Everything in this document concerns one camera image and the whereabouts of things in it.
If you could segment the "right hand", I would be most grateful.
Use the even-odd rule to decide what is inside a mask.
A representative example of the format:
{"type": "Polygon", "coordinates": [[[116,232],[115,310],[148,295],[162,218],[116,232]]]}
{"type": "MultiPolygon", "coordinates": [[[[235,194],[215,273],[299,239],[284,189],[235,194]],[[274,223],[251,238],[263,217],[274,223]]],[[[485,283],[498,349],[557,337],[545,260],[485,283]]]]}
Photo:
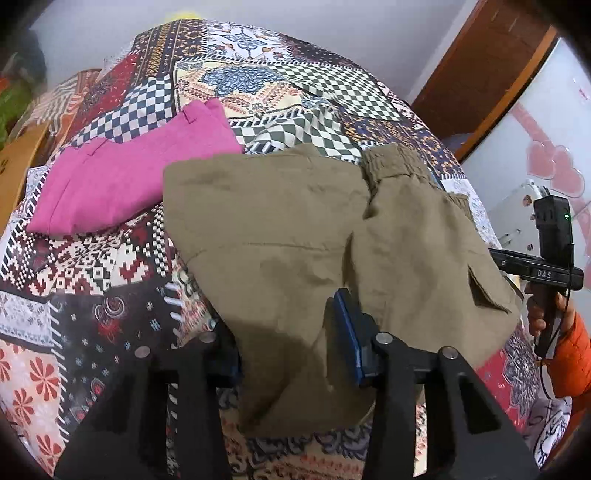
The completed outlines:
{"type": "MultiPolygon", "coordinates": [[[[546,301],[550,298],[549,289],[545,285],[529,282],[525,287],[525,293],[529,295],[527,300],[527,317],[529,332],[538,337],[547,327],[549,316],[545,313],[546,301]]],[[[567,334],[575,323],[576,310],[570,300],[557,293],[554,296],[556,313],[562,319],[561,334],[567,334]]]]}

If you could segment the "orange sleeved forearm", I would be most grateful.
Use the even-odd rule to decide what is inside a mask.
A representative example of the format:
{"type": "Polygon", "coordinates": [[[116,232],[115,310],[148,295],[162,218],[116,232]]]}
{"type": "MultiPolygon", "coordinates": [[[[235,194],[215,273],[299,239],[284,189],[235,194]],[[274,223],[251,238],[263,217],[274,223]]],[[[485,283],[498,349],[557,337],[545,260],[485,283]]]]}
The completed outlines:
{"type": "Polygon", "coordinates": [[[558,341],[548,372],[556,397],[572,398],[590,393],[590,336],[578,312],[569,331],[558,341]]]}

